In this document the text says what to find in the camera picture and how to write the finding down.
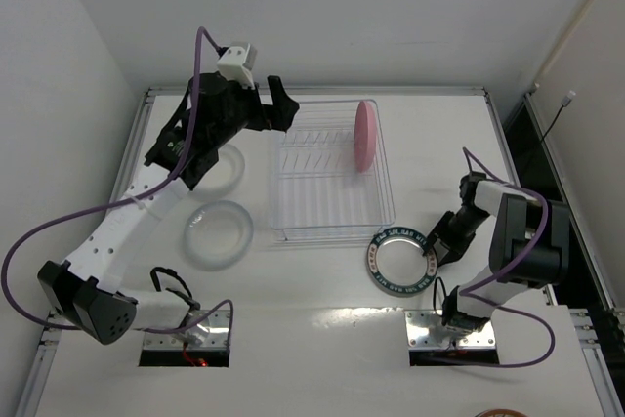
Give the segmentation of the green rimmed white plate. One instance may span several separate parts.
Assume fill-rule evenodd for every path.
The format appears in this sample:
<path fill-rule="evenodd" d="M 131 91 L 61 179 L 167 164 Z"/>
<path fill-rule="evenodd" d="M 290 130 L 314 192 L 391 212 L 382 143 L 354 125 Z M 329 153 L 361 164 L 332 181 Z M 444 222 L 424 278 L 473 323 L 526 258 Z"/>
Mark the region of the green rimmed white plate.
<path fill-rule="evenodd" d="M 438 257 L 420 231 L 396 226 L 371 239 L 366 250 L 366 267 L 382 291 L 396 297 L 411 297 L 434 283 Z"/>

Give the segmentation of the pink plate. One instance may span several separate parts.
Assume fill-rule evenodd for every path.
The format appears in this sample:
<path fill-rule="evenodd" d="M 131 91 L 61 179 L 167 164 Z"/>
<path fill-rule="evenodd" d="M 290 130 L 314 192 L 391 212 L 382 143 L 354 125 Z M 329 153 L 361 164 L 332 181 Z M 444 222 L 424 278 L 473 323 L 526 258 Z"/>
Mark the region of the pink plate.
<path fill-rule="evenodd" d="M 377 134 L 375 111 L 369 102 L 361 101 L 354 122 L 354 163 L 359 173 L 366 172 L 374 161 Z"/>

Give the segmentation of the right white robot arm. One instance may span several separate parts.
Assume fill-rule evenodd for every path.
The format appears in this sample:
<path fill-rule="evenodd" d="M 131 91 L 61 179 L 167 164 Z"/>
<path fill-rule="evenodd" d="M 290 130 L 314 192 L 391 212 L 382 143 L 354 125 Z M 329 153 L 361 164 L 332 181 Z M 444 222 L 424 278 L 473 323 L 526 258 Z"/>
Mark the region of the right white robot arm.
<path fill-rule="evenodd" d="M 557 285 L 569 264 L 570 211 L 566 204 L 480 172 L 465 175 L 461 206 L 445 212 L 426 237 L 426 252 L 442 267 L 460 261 L 487 219 L 495 225 L 487 266 L 454 287 L 441 306 L 441 323 L 458 332 L 480 331 L 495 310 L 531 289 Z"/>

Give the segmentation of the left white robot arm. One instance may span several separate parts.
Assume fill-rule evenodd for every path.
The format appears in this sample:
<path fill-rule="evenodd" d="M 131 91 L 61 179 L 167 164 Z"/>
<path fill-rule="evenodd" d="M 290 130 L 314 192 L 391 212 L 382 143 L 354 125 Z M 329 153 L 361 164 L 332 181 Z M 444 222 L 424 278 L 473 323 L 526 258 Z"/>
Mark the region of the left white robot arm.
<path fill-rule="evenodd" d="M 189 294 L 121 289 L 123 276 L 163 218 L 218 162 L 218 151 L 243 129 L 287 132 L 300 109 L 279 77 L 268 78 L 271 104 L 256 85 L 219 72 L 201 73 L 145 156 L 122 199 L 65 259 L 48 261 L 37 278 L 54 310 L 103 345 L 131 329 L 188 337 L 207 319 Z"/>

